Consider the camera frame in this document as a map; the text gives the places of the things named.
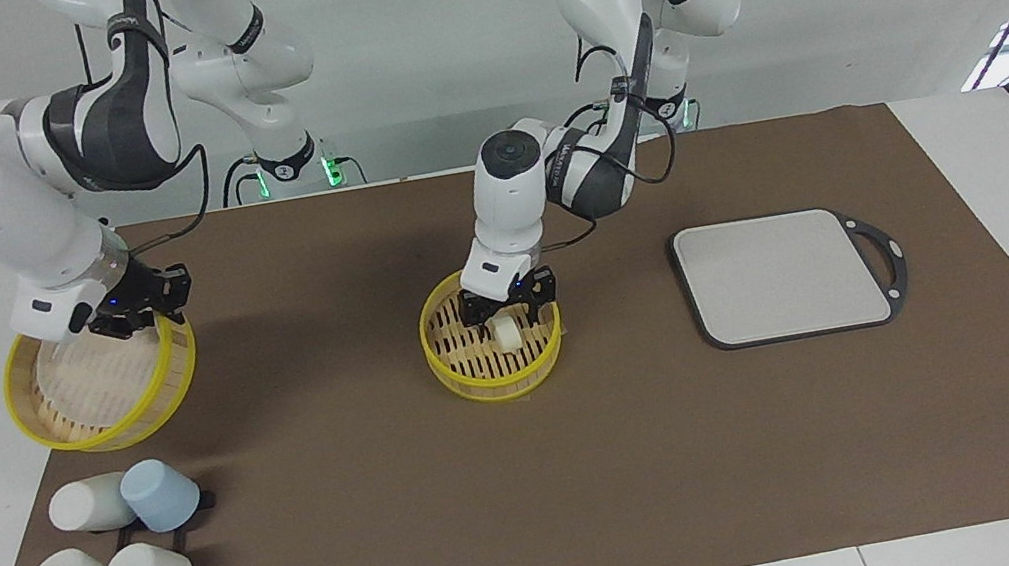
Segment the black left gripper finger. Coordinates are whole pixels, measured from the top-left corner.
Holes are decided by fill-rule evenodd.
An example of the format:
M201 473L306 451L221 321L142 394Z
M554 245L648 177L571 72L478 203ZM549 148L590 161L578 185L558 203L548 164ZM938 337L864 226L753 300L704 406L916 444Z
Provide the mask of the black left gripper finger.
M557 279L553 271L526 274L517 281L519 301L528 307L525 320L529 326L540 323L542 306L553 303L557 296Z
M490 339L487 323L495 317L493 300L479 296L478 293L457 295L457 306L461 325L474 330L481 340Z

